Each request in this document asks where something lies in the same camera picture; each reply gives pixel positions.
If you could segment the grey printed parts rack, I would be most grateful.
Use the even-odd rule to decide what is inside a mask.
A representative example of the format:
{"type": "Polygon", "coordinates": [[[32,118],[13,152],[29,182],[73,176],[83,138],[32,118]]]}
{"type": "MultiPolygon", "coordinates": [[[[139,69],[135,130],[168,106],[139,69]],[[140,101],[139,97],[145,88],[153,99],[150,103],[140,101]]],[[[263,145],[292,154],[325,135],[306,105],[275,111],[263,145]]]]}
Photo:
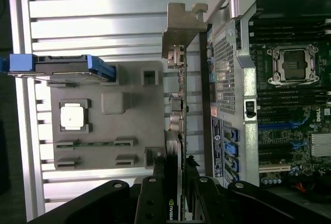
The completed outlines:
{"type": "Polygon", "coordinates": [[[165,153],[163,66],[159,61],[115,64],[115,82],[52,87],[54,164],[58,170],[152,168],[165,153]],[[61,107],[84,108],[80,130],[61,127],[61,107]],[[57,148],[66,142],[130,142],[132,146],[57,148]]]}

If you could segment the green Dell motherboard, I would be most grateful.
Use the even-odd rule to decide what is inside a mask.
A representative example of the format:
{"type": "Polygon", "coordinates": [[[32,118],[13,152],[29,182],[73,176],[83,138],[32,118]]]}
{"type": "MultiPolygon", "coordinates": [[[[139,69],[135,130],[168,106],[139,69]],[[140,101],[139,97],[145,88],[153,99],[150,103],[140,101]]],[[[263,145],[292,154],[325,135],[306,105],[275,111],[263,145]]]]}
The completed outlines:
{"type": "MultiPolygon", "coordinates": [[[[298,19],[321,19],[330,18],[331,15],[320,17],[301,17],[298,19]]],[[[253,26],[327,26],[323,25],[254,25],[250,21],[249,27],[253,26]]],[[[250,56],[257,70],[257,121],[258,124],[276,124],[291,123],[292,128],[287,129],[258,129],[258,149],[259,149],[259,166],[262,165],[290,165],[291,171],[259,173],[260,183],[263,185],[271,183],[280,183],[288,177],[303,176],[313,177],[316,175],[323,176],[331,174],[331,156],[313,157],[311,154],[311,135],[313,133],[331,133],[331,41],[321,41],[314,43],[250,43],[250,56]],[[297,46],[301,44],[311,44],[319,48],[316,56],[316,72],[319,81],[309,85],[289,85],[275,86],[267,82],[272,76],[272,58],[267,54],[268,49],[277,46],[297,46]],[[313,88],[325,87],[327,92],[290,92],[290,93],[273,93],[258,94],[258,91],[270,88],[313,88]],[[275,95],[275,94],[325,94],[327,97],[320,98],[326,100],[323,107],[312,108],[293,108],[293,109],[273,109],[268,111],[258,111],[258,96],[275,95]],[[258,119],[258,113],[268,112],[288,112],[297,115],[293,120],[277,119],[258,119]]],[[[286,100],[308,100],[308,99],[286,99],[286,100]]]]}

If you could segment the open dark PC case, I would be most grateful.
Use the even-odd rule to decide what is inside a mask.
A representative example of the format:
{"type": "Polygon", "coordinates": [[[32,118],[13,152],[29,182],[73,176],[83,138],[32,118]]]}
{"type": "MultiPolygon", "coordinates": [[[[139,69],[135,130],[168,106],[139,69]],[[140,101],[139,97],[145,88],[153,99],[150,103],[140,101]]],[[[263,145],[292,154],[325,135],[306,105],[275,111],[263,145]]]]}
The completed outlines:
{"type": "Polygon", "coordinates": [[[224,188],[244,181],[290,201],[303,224],[331,224],[331,174],[260,183],[257,70],[250,56],[249,23],[253,18],[327,15],[331,0],[209,0],[204,14],[210,106],[218,109],[222,135],[223,177],[215,179],[224,188]]]}

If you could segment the hard disk in blue caddy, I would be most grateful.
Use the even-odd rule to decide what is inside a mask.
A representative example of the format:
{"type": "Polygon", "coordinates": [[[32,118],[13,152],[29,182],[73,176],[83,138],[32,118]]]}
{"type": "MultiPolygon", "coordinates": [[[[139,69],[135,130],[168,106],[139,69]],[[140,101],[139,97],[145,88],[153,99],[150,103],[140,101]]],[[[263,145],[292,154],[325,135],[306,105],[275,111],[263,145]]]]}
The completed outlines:
{"type": "Polygon", "coordinates": [[[115,82],[116,67],[93,55],[38,56],[10,54],[0,58],[0,72],[18,78],[46,77],[51,83],[115,82]]]}

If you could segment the black expansion slot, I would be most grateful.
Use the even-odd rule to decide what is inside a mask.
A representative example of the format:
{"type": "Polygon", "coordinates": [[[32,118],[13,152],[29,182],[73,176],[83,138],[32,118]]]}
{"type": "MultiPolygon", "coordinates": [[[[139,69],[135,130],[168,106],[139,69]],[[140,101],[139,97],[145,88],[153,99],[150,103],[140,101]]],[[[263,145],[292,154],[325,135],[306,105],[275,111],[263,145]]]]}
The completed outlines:
{"type": "Polygon", "coordinates": [[[258,113],[258,119],[277,119],[281,120],[293,120],[297,118],[297,115],[294,113],[288,112],[268,112],[268,113],[258,113]]]}

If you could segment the black licence sticker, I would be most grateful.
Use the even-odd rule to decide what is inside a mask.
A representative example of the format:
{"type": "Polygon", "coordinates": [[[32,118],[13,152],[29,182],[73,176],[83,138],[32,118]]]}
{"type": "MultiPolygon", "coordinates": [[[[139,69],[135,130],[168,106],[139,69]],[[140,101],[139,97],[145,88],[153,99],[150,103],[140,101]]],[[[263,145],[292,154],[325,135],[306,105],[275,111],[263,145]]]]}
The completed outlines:
{"type": "Polygon", "coordinates": [[[211,117],[212,145],[213,145],[213,172],[214,177],[223,177],[222,143],[220,119],[211,117]]]}

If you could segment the silver CPU chip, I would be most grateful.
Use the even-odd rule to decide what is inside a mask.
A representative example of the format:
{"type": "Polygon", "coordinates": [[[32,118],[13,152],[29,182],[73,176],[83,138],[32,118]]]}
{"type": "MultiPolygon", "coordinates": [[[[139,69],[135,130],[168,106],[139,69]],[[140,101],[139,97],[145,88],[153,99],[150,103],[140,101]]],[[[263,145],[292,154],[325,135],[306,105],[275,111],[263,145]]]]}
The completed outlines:
{"type": "Polygon", "coordinates": [[[61,107],[61,127],[65,130],[80,130],[84,126],[84,108],[81,106],[61,107]]]}

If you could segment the silver finned heat sink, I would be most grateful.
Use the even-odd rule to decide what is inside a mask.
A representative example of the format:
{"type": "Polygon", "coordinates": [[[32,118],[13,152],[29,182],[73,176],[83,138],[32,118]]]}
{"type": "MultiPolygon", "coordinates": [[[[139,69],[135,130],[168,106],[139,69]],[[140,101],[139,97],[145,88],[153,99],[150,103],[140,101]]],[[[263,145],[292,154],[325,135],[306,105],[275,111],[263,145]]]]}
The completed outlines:
{"type": "Polygon", "coordinates": [[[313,157],[331,156],[331,133],[311,135],[311,154],[313,157]]]}

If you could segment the green RAM stick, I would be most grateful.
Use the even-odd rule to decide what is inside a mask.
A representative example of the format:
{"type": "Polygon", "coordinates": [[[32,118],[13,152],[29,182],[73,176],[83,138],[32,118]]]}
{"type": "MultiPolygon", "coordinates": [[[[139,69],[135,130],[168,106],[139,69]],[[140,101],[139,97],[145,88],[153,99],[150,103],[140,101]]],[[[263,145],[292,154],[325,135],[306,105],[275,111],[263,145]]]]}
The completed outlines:
{"type": "Polygon", "coordinates": [[[57,148],[78,148],[78,147],[98,147],[98,146],[132,146],[130,142],[62,142],[56,144],[57,148]]]}

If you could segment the white expansion slot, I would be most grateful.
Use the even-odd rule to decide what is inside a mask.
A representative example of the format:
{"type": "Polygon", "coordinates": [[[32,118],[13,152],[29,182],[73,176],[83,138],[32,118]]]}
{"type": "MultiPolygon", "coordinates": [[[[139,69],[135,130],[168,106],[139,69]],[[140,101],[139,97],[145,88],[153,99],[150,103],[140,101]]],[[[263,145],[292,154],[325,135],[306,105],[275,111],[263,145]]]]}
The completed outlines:
{"type": "Polygon", "coordinates": [[[262,165],[259,166],[259,173],[288,172],[291,171],[290,165],[262,165]]]}

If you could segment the blue expansion slot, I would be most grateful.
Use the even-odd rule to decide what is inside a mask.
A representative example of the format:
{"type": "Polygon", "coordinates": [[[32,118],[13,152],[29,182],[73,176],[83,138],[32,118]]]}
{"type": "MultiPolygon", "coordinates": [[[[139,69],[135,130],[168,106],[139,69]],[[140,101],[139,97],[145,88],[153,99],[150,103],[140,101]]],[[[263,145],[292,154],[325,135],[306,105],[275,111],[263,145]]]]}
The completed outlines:
{"type": "Polygon", "coordinates": [[[276,123],[276,124],[258,124],[259,129],[287,129],[292,128],[291,123],[276,123]]]}

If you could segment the metal CPU socket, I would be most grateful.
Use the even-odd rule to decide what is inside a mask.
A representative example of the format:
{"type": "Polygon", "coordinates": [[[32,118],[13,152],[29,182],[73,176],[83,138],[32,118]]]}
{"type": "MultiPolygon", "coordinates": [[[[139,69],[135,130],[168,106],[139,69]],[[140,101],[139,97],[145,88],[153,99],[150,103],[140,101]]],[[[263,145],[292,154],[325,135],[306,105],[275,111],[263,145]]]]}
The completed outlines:
{"type": "Polygon", "coordinates": [[[319,81],[316,72],[316,56],[319,48],[311,44],[277,46],[268,49],[272,58],[272,76],[267,80],[271,85],[309,85],[319,81]]]}

